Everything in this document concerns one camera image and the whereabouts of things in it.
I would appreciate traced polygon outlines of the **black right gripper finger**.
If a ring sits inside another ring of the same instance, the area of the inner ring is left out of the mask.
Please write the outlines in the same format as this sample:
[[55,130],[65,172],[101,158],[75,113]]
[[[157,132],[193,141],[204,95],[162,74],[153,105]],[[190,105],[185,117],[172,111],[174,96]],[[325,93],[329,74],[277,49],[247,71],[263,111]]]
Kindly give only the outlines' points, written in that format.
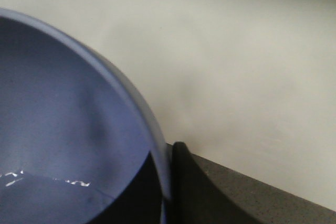
[[221,192],[183,142],[172,146],[172,193],[175,223],[261,223]]

